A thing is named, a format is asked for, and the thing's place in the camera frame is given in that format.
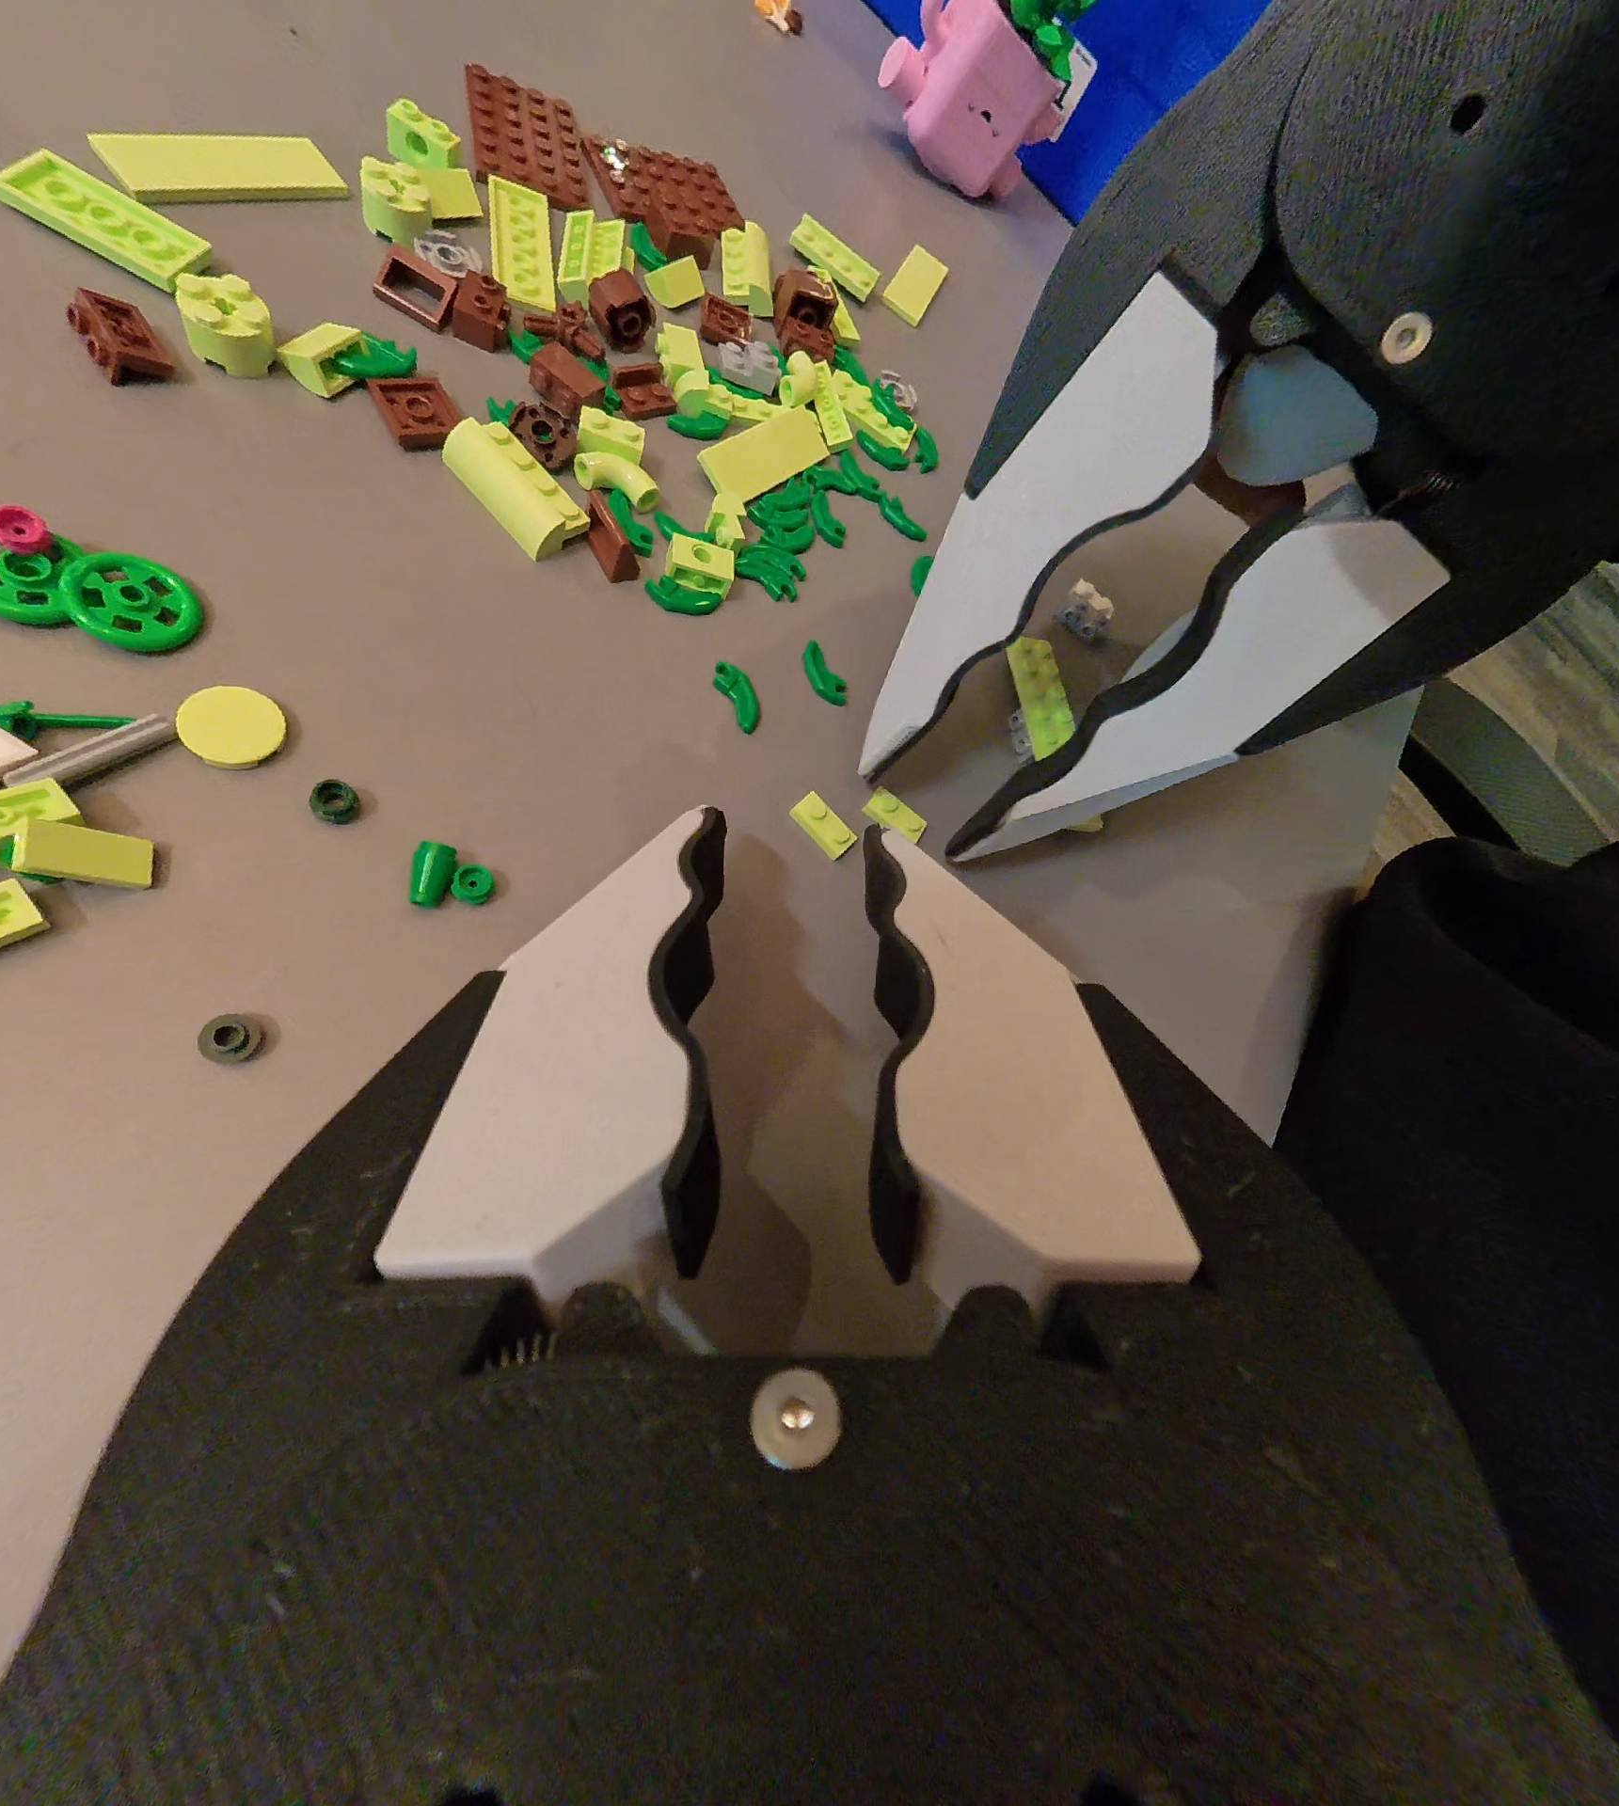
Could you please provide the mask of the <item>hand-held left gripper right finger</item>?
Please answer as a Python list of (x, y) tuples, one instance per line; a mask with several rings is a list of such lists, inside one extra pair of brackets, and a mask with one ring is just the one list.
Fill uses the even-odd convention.
[(947, 1313), (1006, 1287), (1187, 1283), (1202, 1265), (1067, 965), (900, 831), (864, 839), (875, 1092), (867, 1223), (892, 1283)]

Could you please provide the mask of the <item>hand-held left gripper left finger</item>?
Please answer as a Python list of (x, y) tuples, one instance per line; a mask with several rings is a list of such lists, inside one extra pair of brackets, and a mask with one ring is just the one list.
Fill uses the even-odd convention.
[(501, 965), (391, 1212), (391, 1282), (508, 1277), (538, 1298), (695, 1280), (720, 1206), (702, 1048), (726, 818), (675, 817)]

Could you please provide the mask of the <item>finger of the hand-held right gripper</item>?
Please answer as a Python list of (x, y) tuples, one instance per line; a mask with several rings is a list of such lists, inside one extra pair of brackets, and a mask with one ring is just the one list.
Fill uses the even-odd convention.
[(1167, 653), (1102, 692), (1060, 754), (1006, 782), (949, 842), (975, 859), (1235, 764), (1324, 679), (1448, 583), (1400, 523), (1339, 486), (1251, 530)]
[(1150, 276), (998, 471), (956, 504), (875, 700), (864, 777), (934, 727), (979, 657), (1021, 634), (1072, 546), (1164, 508), (1209, 453), (1258, 488), (1350, 468), (1373, 446), (1374, 411), (1300, 347), (1241, 360), (1212, 419), (1219, 360), (1210, 322)]

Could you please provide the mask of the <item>lime long studded plate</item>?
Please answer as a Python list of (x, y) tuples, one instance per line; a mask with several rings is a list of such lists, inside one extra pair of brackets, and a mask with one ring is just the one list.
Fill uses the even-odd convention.
[(1052, 756), (1076, 734), (1054, 653), (1046, 641), (1018, 638), (1007, 645), (1006, 664), (1017, 692), (1017, 708), (1007, 719), (1012, 754), (1021, 762)]

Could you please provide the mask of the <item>pile of mixed toy bricks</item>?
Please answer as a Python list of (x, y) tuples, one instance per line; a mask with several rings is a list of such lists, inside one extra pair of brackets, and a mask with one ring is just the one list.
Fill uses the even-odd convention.
[(153, 207), (347, 197), (309, 138), (94, 134), (110, 186), (35, 149), (0, 169), (0, 203), (167, 296), (210, 371), (364, 392), (391, 444), (434, 452), (527, 560), (583, 543), (667, 614), (715, 614), (734, 583), (795, 601), (802, 555), (844, 541), (841, 497), (929, 539), (881, 481), (934, 475), (938, 442), (911, 388), (856, 360), (844, 303), (875, 292), (866, 259), (802, 214), (795, 263), (772, 269), (711, 165), (578, 134), (566, 100), (477, 63), (465, 96), (468, 142), (391, 101), (355, 194), (384, 250), (371, 296), (524, 373), (529, 398), (483, 418), (414, 346), (347, 325), (278, 340), (255, 286)]

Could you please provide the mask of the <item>pink brick pot figure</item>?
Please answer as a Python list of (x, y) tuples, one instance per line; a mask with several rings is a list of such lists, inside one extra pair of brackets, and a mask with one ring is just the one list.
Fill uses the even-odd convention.
[(1089, 6), (922, 3), (919, 39), (892, 39), (877, 87), (903, 113), (925, 169), (966, 198), (1006, 198), (1021, 152), (1067, 129), (1097, 61)]

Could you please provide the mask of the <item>blue plastic bin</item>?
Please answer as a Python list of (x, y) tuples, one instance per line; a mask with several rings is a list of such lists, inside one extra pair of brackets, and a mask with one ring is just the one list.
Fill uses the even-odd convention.
[[(875, 3), (873, 11), (895, 30), (892, 39), (919, 39), (919, 6)], [(1023, 147), (1021, 174), (1068, 222), (1079, 222), (1135, 142), (1232, 52), (1260, 11), (1262, 3), (1089, 6), (1077, 39), (1095, 56), (1095, 76), (1067, 129)]]

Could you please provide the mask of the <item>lime round tile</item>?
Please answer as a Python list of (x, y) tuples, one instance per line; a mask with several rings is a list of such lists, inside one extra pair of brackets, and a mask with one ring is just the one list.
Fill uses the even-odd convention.
[(285, 742), (278, 703), (251, 688), (203, 688), (176, 710), (176, 737), (214, 770), (251, 770)]

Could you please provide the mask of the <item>green spoked wheel piece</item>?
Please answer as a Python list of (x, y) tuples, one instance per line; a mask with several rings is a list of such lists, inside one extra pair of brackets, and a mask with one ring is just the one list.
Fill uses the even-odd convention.
[(189, 583), (145, 557), (78, 555), (65, 564), (56, 599), (74, 627), (138, 657), (178, 653), (204, 627)]
[(0, 620), (35, 630), (69, 627), (74, 620), (61, 583), (78, 557), (74, 541), (58, 534), (37, 552), (0, 546)]

